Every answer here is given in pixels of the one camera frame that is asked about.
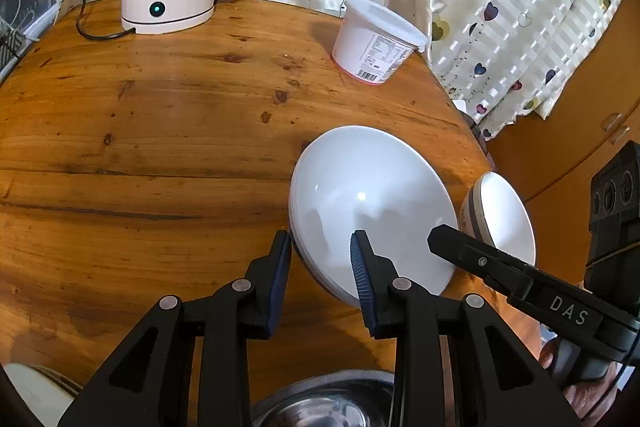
stainless steel bowl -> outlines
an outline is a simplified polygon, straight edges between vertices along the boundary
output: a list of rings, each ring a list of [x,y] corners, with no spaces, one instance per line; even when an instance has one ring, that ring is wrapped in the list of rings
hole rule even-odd
[[[386,427],[393,384],[386,371],[308,378],[255,404],[254,427]]]

wooden cabinet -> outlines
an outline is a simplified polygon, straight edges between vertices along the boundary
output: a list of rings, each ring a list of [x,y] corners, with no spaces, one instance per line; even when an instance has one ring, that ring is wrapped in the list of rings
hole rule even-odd
[[[570,283],[583,279],[591,241],[591,178],[628,140],[640,142],[640,107],[580,165],[526,203],[540,269]]]
[[[519,118],[488,143],[489,152],[498,172],[529,201],[606,144],[639,103],[640,0],[622,0],[551,115]]]

white bowl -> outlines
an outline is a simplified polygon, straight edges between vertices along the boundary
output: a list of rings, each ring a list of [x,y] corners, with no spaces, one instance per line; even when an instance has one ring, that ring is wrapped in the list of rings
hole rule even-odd
[[[306,267],[332,295],[358,307],[350,260],[354,230],[398,275],[439,295],[454,266],[429,250],[433,227],[458,227],[431,166],[398,138],[371,127],[328,131],[302,153],[289,191],[289,226]]]
[[[460,208],[460,230],[525,263],[536,263],[527,210],[500,174],[486,172],[471,187]]]

cabinet handle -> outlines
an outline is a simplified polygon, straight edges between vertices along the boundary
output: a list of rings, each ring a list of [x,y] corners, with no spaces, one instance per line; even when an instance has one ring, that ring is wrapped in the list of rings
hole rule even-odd
[[[620,113],[612,112],[607,119],[602,122],[602,130],[604,132],[609,132],[620,118],[622,118]]]
[[[628,125],[623,125],[615,132],[615,134],[611,136],[611,138],[609,138],[610,144],[615,145],[616,143],[618,143],[629,131],[631,131],[631,127],[629,127]]]

wooden table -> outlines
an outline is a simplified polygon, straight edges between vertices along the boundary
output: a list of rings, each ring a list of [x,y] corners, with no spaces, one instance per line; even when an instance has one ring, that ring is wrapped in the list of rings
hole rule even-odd
[[[0,89],[0,360],[84,383],[156,300],[190,300],[240,277],[287,226],[304,147],[345,124],[412,145],[458,208],[488,170],[423,60],[383,86],[340,73],[340,21],[261,0],[222,2],[208,23],[88,42],[75,13]],[[119,0],[88,7],[94,34],[119,31]],[[461,271],[537,352],[537,324]],[[347,368],[393,369],[359,310],[294,257],[280,328],[249,347],[252,399]]]

